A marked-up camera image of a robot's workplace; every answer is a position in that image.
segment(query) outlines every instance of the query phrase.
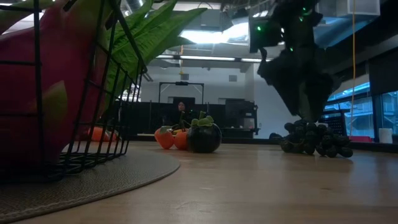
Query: person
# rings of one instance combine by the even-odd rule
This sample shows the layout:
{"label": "person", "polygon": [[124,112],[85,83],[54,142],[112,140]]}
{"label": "person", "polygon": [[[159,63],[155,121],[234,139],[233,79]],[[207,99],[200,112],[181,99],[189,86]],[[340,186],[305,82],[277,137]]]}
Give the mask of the person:
{"label": "person", "polygon": [[177,106],[177,110],[171,111],[167,116],[163,118],[163,125],[165,126],[173,126],[175,124],[178,124],[180,122],[181,118],[181,113],[184,113],[182,115],[182,119],[184,119],[186,122],[191,122],[189,115],[186,112],[186,107],[184,102],[179,102]]}

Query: woven placemat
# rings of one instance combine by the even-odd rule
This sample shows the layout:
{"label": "woven placemat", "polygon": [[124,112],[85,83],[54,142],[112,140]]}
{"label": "woven placemat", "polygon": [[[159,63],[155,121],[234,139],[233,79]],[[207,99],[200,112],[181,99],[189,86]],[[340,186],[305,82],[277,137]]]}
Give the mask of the woven placemat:
{"label": "woven placemat", "polygon": [[50,184],[0,185],[0,223],[36,217],[100,200],[162,179],[180,166],[177,159],[144,150],[70,175]]}

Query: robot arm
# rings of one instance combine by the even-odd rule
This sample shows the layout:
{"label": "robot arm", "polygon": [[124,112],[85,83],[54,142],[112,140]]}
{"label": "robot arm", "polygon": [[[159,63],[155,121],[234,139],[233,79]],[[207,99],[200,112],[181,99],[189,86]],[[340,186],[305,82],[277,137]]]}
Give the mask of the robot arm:
{"label": "robot arm", "polygon": [[[323,73],[315,44],[313,27],[322,15],[315,12],[319,0],[276,0],[266,17],[249,21],[250,51],[261,52],[263,60],[257,73],[279,93],[292,115],[308,122],[317,121],[333,87],[333,76]],[[267,62],[264,47],[285,42],[285,49]]]}

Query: grape bunch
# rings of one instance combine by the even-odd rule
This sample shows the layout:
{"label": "grape bunch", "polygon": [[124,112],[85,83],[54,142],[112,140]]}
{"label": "grape bunch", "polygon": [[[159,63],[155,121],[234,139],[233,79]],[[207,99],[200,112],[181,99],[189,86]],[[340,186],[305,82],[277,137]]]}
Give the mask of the grape bunch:
{"label": "grape bunch", "polygon": [[321,156],[330,158],[338,154],[349,158],[353,156],[352,149],[348,148],[349,138],[334,134],[333,129],[324,124],[316,126],[301,119],[294,124],[286,123],[285,129],[289,132],[281,142],[280,146],[284,152],[314,154],[315,151]]}

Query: black wire basket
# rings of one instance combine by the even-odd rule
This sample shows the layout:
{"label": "black wire basket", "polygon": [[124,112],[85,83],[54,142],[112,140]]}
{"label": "black wire basket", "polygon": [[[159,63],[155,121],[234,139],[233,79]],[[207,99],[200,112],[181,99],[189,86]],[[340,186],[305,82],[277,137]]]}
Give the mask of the black wire basket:
{"label": "black wire basket", "polygon": [[[67,5],[74,4],[78,0],[69,0]],[[106,27],[111,29],[111,37],[109,41],[108,50],[106,50],[103,46],[101,46],[98,42],[98,35],[101,29],[101,18],[104,11],[105,1],[109,1],[110,5],[113,8],[113,13],[111,14],[109,20],[106,23]],[[34,62],[21,62],[21,61],[10,61],[10,60],[0,60],[0,65],[15,65],[15,66],[32,66],[35,68],[35,94],[37,99],[37,113],[35,114],[26,114],[26,113],[4,113],[0,108],[0,118],[17,118],[24,119],[26,117],[35,117],[38,122],[38,140],[37,142],[32,142],[32,144],[38,144],[39,149],[41,149],[41,165],[37,169],[26,169],[24,166],[21,166],[21,169],[0,169],[0,182],[2,183],[10,183],[10,182],[51,182],[61,180],[68,174],[77,174],[82,172],[84,169],[95,167],[98,164],[102,164],[106,161],[113,160],[117,157],[125,155],[127,153],[127,149],[129,146],[129,138],[130,135],[130,127],[131,121],[128,121],[130,117],[124,117],[122,120],[118,116],[120,110],[122,108],[132,108],[136,103],[139,97],[142,74],[147,72],[146,65],[139,53],[137,45],[134,41],[132,34],[129,31],[129,28],[126,24],[126,21],[123,17],[123,14],[120,10],[120,5],[116,1],[112,0],[100,0],[98,4],[101,4],[97,25],[96,25],[96,34],[95,40],[92,43],[92,50],[90,53],[90,66],[87,72],[87,76],[84,79],[84,87],[80,100],[80,107],[76,115],[76,119],[74,122],[74,128],[72,132],[72,136],[70,139],[70,143],[68,145],[67,151],[64,150],[58,162],[56,164],[49,164],[45,161],[45,152],[44,152],[44,117],[45,114],[43,112],[43,101],[42,101],[42,76],[41,76],[41,67],[42,63],[40,60],[40,29],[39,29],[39,13],[42,11],[39,8],[39,0],[34,1],[33,9],[22,8],[22,7],[13,7],[13,6],[0,6],[0,10],[9,10],[9,11],[23,11],[23,12],[31,12],[34,15],[34,49],[35,49],[35,60]],[[127,70],[123,68],[123,66],[115,61],[111,56],[113,50],[113,40],[115,34],[115,28],[117,22],[120,23],[126,37],[129,40],[131,47],[134,49],[136,56],[139,60],[137,74],[135,74],[135,78],[129,76]],[[102,50],[106,54],[106,63],[105,70],[102,77],[101,84],[98,85],[95,82],[90,80],[90,73],[94,69],[94,60],[96,50]],[[122,76],[121,73],[124,73],[123,78],[123,88],[122,92],[116,93],[116,85],[113,86],[112,90],[107,90],[105,88],[106,84],[106,76],[107,70],[109,67],[110,61],[114,62],[118,66],[118,70],[115,77],[115,83]],[[88,89],[96,88],[99,90],[98,98],[96,100],[95,111],[92,114],[91,122],[82,122],[81,113],[83,111],[83,107],[86,103],[86,94]],[[123,100],[123,92],[127,90],[127,100]],[[105,112],[102,114],[101,119],[98,119],[100,116],[100,107],[101,107],[101,99],[105,95],[109,95],[112,99],[107,108],[105,108]],[[82,141],[80,135],[78,134],[78,130],[84,128],[87,131],[86,139]],[[96,144],[92,144],[92,137],[95,130],[95,127],[101,128],[102,133],[100,140],[96,142]],[[110,133],[110,137],[108,141],[105,141],[106,133]],[[89,148],[97,147],[96,151],[89,152]]]}

